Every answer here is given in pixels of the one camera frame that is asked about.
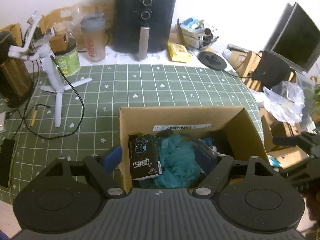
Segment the black round kettle base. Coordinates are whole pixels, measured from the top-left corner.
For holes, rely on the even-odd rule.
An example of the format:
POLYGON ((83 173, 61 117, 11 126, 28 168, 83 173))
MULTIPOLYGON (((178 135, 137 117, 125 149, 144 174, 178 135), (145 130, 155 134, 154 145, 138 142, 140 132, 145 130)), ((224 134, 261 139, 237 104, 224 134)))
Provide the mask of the black round kettle base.
POLYGON ((210 51, 202 51, 197 55, 198 60, 212 70, 225 70, 227 64, 222 57, 210 51))

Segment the green grid tablecloth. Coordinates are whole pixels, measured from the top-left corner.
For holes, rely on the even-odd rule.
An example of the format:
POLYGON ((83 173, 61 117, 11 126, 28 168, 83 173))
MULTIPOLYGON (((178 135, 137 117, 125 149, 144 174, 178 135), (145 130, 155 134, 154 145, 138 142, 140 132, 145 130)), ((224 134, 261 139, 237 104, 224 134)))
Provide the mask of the green grid tablecloth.
POLYGON ((28 107, 7 120, 1 139, 14 139, 10 186, 1 200, 13 198, 59 156, 80 160, 118 143, 118 110, 152 106, 242 106, 263 133, 258 106, 245 84, 207 67, 154 64, 84 66, 69 78, 91 81, 64 92, 61 125, 54 125, 55 95, 35 88, 28 107))

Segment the black monitor screen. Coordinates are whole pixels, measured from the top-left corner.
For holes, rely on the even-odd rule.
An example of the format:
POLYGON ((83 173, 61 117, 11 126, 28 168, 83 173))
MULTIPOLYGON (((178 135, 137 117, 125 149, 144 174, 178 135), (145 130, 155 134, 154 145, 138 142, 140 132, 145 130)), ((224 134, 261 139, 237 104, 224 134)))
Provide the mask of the black monitor screen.
POLYGON ((319 58, 319 28, 298 2, 287 4, 265 50, 307 73, 319 58))

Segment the black cloth on chair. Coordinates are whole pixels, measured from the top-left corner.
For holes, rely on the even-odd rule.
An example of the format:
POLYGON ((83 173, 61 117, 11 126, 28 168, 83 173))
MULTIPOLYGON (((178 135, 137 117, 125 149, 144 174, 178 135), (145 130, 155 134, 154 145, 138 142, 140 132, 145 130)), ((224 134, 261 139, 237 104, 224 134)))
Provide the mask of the black cloth on chair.
POLYGON ((287 81, 291 68, 288 63, 268 51, 263 51, 252 80, 260 81, 263 87, 271 89, 281 81, 287 81))

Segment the black air fryer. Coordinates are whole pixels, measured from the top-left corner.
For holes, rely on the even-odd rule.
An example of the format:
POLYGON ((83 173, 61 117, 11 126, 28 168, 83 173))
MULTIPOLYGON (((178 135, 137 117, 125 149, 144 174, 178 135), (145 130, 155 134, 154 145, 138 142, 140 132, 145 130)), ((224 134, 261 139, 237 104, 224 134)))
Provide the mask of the black air fryer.
POLYGON ((167 47, 176 0, 115 0, 113 50, 138 54, 140 33, 149 31, 148 53, 167 47))

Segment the white plastic bags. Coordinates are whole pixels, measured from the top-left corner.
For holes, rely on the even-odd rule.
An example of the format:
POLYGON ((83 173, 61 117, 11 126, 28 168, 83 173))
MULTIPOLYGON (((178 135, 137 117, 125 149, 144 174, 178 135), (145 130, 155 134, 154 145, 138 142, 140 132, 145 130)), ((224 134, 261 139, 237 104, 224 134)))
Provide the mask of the white plastic bags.
POLYGON ((262 92, 249 89, 259 108, 264 108, 279 122, 291 125, 300 123, 305 107, 304 92, 299 85, 289 81, 281 81, 268 89, 263 87, 262 92))

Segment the open cardboard box on floor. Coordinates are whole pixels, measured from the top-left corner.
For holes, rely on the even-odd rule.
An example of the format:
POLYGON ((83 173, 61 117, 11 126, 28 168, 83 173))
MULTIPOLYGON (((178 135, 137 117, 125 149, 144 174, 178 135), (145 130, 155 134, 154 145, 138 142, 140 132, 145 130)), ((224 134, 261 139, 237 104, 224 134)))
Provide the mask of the open cardboard box on floor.
POLYGON ((266 109, 259 110, 264 133, 264 146, 274 167, 288 168, 309 157, 300 147, 290 141, 291 137, 301 135, 299 123, 294 125, 278 121, 266 109))

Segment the green label jar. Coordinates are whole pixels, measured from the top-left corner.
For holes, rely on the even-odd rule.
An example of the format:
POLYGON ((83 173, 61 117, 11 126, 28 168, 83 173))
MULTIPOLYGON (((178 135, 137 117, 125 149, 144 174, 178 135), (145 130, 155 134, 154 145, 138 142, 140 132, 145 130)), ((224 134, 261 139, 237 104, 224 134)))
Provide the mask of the green label jar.
POLYGON ((75 39, 68 38, 66 34, 60 34, 51 37, 49 44, 55 55, 57 65, 66 77, 72 76, 80 70, 75 39))

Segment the yellow wet wipes pack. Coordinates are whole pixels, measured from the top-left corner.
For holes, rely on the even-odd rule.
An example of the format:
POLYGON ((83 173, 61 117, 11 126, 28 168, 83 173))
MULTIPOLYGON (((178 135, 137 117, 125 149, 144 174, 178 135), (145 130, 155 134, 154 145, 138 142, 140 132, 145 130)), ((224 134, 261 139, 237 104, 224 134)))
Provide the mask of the yellow wet wipes pack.
POLYGON ((167 51, 169 59, 173 62, 188 63, 191 60, 191 55, 188 53, 184 45, 168 43, 167 51))

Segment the white tripod phone stand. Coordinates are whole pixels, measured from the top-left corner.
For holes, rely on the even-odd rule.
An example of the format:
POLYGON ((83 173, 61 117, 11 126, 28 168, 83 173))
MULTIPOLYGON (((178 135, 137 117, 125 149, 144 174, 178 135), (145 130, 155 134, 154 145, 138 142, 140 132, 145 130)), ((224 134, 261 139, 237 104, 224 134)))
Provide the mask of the white tripod phone stand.
POLYGON ((38 27, 42 16, 38 12, 34 12, 28 19, 30 27, 28 28, 28 36, 23 47, 10 46, 8 56, 16 59, 22 59, 23 61, 36 61, 40 60, 42 63, 42 69, 47 74, 50 85, 40 87, 40 90, 56 94, 55 97, 55 127, 61 125, 61 114, 62 114, 62 98, 63 93, 72 88, 79 87, 92 81, 92 78, 85 78, 79 81, 75 81, 70 85, 64 85, 61 81, 63 75, 60 73, 60 68, 54 62, 55 56, 52 52, 50 45, 45 43, 40 46, 35 54, 28 56, 27 50, 31 44, 32 36, 38 27))

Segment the grey lid shaker bottle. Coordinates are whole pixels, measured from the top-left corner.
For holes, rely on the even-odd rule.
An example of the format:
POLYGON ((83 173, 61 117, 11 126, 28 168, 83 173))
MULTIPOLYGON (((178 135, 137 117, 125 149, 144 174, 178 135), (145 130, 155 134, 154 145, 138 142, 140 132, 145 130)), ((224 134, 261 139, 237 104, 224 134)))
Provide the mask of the grey lid shaker bottle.
POLYGON ((88 58, 98 62, 105 58, 105 27, 103 13, 86 15, 80 23, 88 58))

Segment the dark wooden container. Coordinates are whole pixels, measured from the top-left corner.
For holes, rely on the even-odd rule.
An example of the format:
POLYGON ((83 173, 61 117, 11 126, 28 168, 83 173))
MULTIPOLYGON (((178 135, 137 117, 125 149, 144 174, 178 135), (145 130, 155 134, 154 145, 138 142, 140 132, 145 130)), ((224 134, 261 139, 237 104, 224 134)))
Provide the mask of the dark wooden container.
POLYGON ((21 59, 8 56, 17 42, 10 31, 1 32, 1 96, 9 108, 17 108, 29 98, 34 82, 21 59))

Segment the teal mesh bath loofah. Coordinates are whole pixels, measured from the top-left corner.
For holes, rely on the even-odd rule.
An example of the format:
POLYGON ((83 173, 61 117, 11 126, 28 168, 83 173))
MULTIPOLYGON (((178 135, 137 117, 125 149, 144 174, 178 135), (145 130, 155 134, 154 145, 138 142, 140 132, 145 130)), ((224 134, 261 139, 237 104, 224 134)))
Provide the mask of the teal mesh bath loofah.
POLYGON ((140 186, 145 189, 176 189, 195 185, 202 171, 195 160, 196 143, 186 135, 176 133, 157 136, 156 140, 163 174, 140 181, 140 186))

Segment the black tissue pack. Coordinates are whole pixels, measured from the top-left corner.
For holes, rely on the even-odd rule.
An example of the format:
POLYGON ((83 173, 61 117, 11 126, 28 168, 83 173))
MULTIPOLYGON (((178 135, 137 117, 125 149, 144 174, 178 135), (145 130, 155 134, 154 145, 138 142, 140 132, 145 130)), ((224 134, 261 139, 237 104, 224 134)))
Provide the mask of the black tissue pack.
POLYGON ((156 136, 146 134, 129 142, 132 180, 146 180, 163 174, 156 136))

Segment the wooden chair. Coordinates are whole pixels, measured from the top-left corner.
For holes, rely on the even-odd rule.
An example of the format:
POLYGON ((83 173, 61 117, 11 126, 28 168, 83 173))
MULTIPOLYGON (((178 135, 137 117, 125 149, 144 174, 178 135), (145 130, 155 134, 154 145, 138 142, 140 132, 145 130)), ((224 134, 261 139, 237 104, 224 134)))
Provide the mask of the wooden chair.
MULTIPOLYGON (((245 83, 245 85, 248 88, 253 89, 255 91, 258 91, 258 92, 263 91, 263 86, 260 81, 252 80, 252 75, 258 66, 258 63, 259 63, 261 56, 262 56, 262 53, 263 53, 263 51, 261 51, 259 53, 249 51, 246 55, 246 58, 240 64, 240 66, 235 68, 235 70, 239 74, 239 76, 242 76, 242 80, 245 83)), ((296 71, 293 68, 291 68, 290 77, 287 81, 289 81, 289 82, 296 81, 296 71)))

